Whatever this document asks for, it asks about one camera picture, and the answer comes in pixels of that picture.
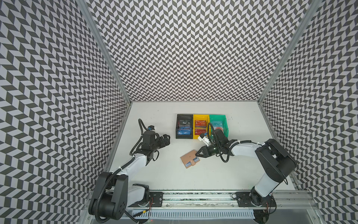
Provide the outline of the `tan leather card holder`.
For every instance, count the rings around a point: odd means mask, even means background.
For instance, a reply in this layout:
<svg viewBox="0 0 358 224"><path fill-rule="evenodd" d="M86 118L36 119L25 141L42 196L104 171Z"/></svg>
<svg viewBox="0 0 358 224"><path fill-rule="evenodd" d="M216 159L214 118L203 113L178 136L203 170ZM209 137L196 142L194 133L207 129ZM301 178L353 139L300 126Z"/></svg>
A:
<svg viewBox="0 0 358 224"><path fill-rule="evenodd" d="M197 153L197 151L192 150L192 151L186 153L185 155L181 156L180 159L183 162L184 166L185 166L185 163L187 163L188 161L190 161L196 157L196 155L195 155L196 153Z"/></svg>

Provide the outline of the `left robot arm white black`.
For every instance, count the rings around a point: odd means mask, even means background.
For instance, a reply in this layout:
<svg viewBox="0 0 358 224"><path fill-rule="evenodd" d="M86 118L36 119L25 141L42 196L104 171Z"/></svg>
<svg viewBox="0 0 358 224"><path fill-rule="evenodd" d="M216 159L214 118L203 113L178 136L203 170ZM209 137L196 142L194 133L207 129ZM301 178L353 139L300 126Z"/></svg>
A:
<svg viewBox="0 0 358 224"><path fill-rule="evenodd" d="M129 181L151 161L156 161L159 149L170 145L171 137L160 136L154 126L146 127L142 119L138 120L140 138L130 150L131 159L113 172L99 175L90 200L88 213L100 224L111 219L119 220L127 215L132 221L140 223L136 218L150 211L154 198L145 184L133 184Z"/></svg>

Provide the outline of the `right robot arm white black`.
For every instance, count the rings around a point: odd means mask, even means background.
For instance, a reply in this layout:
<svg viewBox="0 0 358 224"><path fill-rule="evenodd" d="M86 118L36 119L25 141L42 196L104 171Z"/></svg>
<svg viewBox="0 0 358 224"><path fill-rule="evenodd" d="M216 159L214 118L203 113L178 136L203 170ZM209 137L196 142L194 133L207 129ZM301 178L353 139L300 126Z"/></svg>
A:
<svg viewBox="0 0 358 224"><path fill-rule="evenodd" d="M218 156L227 163L234 156L246 156L258 159L265 173L249 192L235 193L234 199L239 207L272 206L276 203L272 192L282 182L287 183L287 177L297 166L296 160L276 140L268 139L264 143L251 140L229 140L220 129L214 129L208 124L208 131L199 135L203 142L195 158Z"/></svg>

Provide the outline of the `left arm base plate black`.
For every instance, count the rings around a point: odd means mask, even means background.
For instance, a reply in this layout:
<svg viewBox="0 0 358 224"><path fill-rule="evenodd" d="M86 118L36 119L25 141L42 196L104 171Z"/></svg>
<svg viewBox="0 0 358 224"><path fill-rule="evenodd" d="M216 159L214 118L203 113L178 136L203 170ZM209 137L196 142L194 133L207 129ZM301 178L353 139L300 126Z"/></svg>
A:
<svg viewBox="0 0 358 224"><path fill-rule="evenodd" d="M134 207L134 208L149 208L152 207L162 207L163 204L163 196L164 192L156 191L156 192L150 192L147 195L145 195L144 199L138 202L135 202L131 205L128 205L128 207Z"/></svg>

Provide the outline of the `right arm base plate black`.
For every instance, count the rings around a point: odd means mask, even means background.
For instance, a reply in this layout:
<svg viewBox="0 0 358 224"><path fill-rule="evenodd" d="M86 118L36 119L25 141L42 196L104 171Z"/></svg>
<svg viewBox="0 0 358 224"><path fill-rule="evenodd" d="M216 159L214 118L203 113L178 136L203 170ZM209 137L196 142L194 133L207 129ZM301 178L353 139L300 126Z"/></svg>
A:
<svg viewBox="0 0 358 224"><path fill-rule="evenodd" d="M239 207L275 208L277 206L275 199L270 194L262 197L258 193L238 191L232 195L232 198L237 201Z"/></svg>

